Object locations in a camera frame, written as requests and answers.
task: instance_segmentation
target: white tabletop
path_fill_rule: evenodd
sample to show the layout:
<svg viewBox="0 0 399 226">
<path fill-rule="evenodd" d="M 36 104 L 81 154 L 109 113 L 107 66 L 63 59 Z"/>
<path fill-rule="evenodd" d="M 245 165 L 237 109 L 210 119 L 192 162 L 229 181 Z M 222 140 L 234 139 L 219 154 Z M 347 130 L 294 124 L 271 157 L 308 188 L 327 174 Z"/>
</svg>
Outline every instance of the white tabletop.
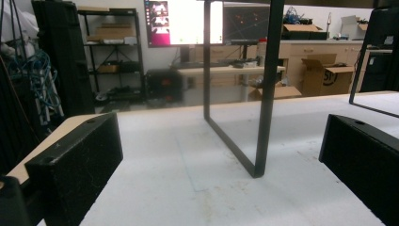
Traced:
<svg viewBox="0 0 399 226">
<path fill-rule="evenodd" d="M 399 94 L 356 99 L 399 112 Z M 212 106 L 251 155 L 260 103 Z M 82 225 L 381 225 L 318 161 L 328 114 L 399 137 L 399 121 L 348 96 L 274 104 L 264 177 L 252 179 L 202 117 L 202 107 L 120 113 L 124 159 Z"/>
<path fill-rule="evenodd" d="M 233 66 L 229 67 L 214 67 L 211 68 L 211 74 L 221 75 L 221 74 L 258 74 L 264 72 L 264 67 L 253 67 L 253 68 L 234 68 Z M 285 71 L 285 67 L 278 66 L 277 71 L 282 72 Z M 203 75 L 203 68 L 195 68 L 195 69 L 180 69 L 178 72 L 183 76 L 200 76 Z"/>
</svg>

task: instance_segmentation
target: wooden desk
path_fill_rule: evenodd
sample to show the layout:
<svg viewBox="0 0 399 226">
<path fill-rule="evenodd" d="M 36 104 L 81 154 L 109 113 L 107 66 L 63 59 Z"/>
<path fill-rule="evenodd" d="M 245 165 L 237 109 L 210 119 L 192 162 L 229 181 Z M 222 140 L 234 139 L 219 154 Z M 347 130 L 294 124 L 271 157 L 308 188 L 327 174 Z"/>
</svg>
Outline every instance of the wooden desk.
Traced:
<svg viewBox="0 0 399 226">
<path fill-rule="evenodd" d="M 278 66 L 278 72 L 284 71 L 285 68 Z M 203 68 L 196 69 L 180 69 L 178 72 L 183 76 L 202 76 Z M 237 69 L 233 66 L 229 67 L 214 67 L 211 68 L 211 75 L 220 75 L 220 74 L 263 74 L 264 67 L 254 67 L 254 68 L 242 68 Z"/>
<path fill-rule="evenodd" d="M 283 72 L 284 70 L 285 70 L 284 67 L 278 66 L 278 73 Z M 203 78 L 202 78 L 203 77 L 203 68 L 180 69 L 180 70 L 178 70 L 178 72 L 184 77 L 184 90 L 188 89 L 188 85 L 187 85 L 188 77 L 194 77 L 195 79 L 199 79 L 199 80 L 203 81 Z M 248 89 L 249 77 L 251 75 L 263 75 L 263 73 L 264 73 L 264 67 L 237 69 L 237 68 L 234 68 L 233 66 L 229 66 L 229 67 L 211 68 L 211 76 L 212 76 L 211 80 L 215 79 L 215 77 L 225 75 L 228 79 L 230 78 L 233 81 L 232 83 L 227 83 L 226 85 L 221 85 L 221 86 L 219 86 L 220 84 L 215 85 L 213 87 L 212 92 L 216 92 L 216 93 L 223 95 L 223 93 L 225 92 L 224 89 L 226 89 L 226 88 L 222 88 L 222 87 L 227 87 L 228 85 L 236 86 L 237 82 L 234 82 L 233 76 L 243 75 L 242 82 L 238 83 L 238 85 L 241 86 L 241 88 L 240 88 L 241 93 L 238 93 L 238 95 L 241 96 L 240 99 L 242 102 L 247 102 L 247 100 L 248 100 L 247 96 L 249 94 L 249 89 Z M 195 89 L 202 89 L 203 82 L 202 83 L 198 82 L 198 84 L 200 84 L 200 87 L 195 88 Z"/>
<path fill-rule="evenodd" d="M 399 137 L 396 118 L 350 105 L 348 98 L 275 101 L 259 179 L 217 137 L 200 106 L 118 113 L 124 159 L 82 225 L 382 225 L 317 159 L 328 114 Z M 357 101 L 399 112 L 398 93 L 359 95 Z M 250 158 L 259 109 L 259 102 L 212 108 L 213 119 Z M 68 119 L 45 143 L 89 117 Z"/>
</svg>

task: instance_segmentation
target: black plastic block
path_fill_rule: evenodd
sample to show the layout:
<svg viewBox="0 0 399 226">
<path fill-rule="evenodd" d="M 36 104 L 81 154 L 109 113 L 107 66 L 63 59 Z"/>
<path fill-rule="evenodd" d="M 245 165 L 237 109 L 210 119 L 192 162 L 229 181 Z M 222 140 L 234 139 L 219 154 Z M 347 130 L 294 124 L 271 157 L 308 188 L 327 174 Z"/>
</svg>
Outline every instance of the black plastic block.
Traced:
<svg viewBox="0 0 399 226">
<path fill-rule="evenodd" d="M 25 164 L 47 225 L 79 225 L 122 160 L 115 113 L 83 122 Z"/>
<path fill-rule="evenodd" d="M 320 162 L 386 225 L 399 225 L 399 139 L 373 126 L 329 115 Z"/>
</svg>

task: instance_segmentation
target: monitor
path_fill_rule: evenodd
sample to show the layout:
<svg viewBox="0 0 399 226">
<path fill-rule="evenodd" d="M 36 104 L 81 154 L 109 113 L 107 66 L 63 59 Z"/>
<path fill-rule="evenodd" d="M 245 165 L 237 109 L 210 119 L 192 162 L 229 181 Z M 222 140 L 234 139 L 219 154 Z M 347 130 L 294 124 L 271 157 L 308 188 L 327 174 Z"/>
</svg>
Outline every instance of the monitor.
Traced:
<svg viewBox="0 0 399 226">
<path fill-rule="evenodd" d="M 149 47 L 203 44 L 204 2 L 144 0 Z M 223 2 L 211 3 L 211 44 L 223 43 Z"/>
<path fill-rule="evenodd" d="M 223 6 L 223 39 L 225 44 L 257 44 L 267 37 L 270 5 L 228 3 Z"/>
</svg>

